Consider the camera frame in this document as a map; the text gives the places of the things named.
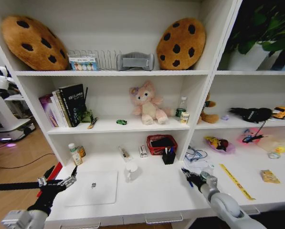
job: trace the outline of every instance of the red basket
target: red basket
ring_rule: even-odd
[[[152,147],[152,144],[151,144],[151,142],[160,140],[164,137],[168,137],[174,143],[173,150],[174,150],[174,153],[176,153],[177,143],[171,135],[151,135],[151,136],[148,136],[147,138],[147,145],[152,155],[162,155],[165,152],[165,147]]]

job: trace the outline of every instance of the desk drawer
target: desk drawer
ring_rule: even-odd
[[[172,223],[172,222],[181,222],[181,221],[183,221],[183,219],[184,219],[183,215],[180,211],[123,216],[124,224],[131,224],[131,223],[147,223],[147,224]]]
[[[122,225],[123,218],[117,217],[103,217],[90,219],[72,219],[63,221],[49,221],[45,223],[45,229],[97,229],[100,226]]]

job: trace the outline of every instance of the plant pot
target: plant pot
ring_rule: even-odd
[[[271,56],[267,55],[266,58],[262,61],[262,63],[258,67],[258,70],[271,70],[272,66],[274,65],[275,61],[279,57],[280,53],[281,53],[281,50],[276,51]]]
[[[228,70],[256,71],[268,53],[259,44],[255,44],[247,54],[241,54],[235,50],[231,53]]]

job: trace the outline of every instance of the cup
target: cup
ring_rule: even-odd
[[[127,181],[133,181],[135,179],[137,179],[137,177],[139,176],[139,172],[138,172],[138,166],[135,162],[127,162],[126,165],[126,177],[127,177]]]

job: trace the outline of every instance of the cookie pillow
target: cookie pillow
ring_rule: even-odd
[[[205,29],[195,18],[170,25],[162,35],[157,56],[161,69],[186,70],[200,58],[206,41]]]
[[[65,70],[69,66],[65,47],[51,30],[36,19],[9,16],[1,25],[10,51],[38,71]]]

